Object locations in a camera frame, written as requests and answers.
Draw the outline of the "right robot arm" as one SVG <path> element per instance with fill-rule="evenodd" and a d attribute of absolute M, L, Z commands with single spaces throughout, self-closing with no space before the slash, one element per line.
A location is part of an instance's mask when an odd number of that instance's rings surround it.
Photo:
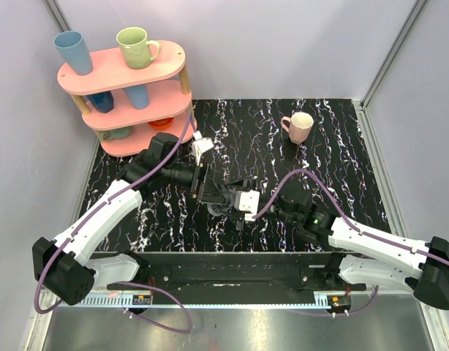
<path fill-rule="evenodd" d="M 322 272 L 329 289 L 338 290 L 346 283 L 373 284 L 412 293 L 426 305 L 449 310 L 449 242 L 444 238 L 402 238 L 344 219 L 316 205 L 296 181 L 284 184 L 275 197 L 253 189 L 233 189 L 230 201 L 246 221 L 262 214 L 292 222 L 305 241 L 326 250 L 343 250 L 339 265 Z"/>

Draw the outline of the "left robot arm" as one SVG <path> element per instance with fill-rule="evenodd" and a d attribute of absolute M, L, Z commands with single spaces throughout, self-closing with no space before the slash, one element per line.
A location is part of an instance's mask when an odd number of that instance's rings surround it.
<path fill-rule="evenodd" d="M 125 282 L 134 290 L 148 282 L 148 263 L 131 252 L 94 259 L 100 242 L 147 195 L 149 181 L 164 178 L 191 186 L 200 165 L 176 164 L 173 159 L 180 138 L 158 133 L 148 148 L 124 165 L 106 193 L 71 227 L 53 240 L 38 239 L 32 246 L 37 289 L 43 287 L 70 306 L 80 303 L 91 291 Z"/>

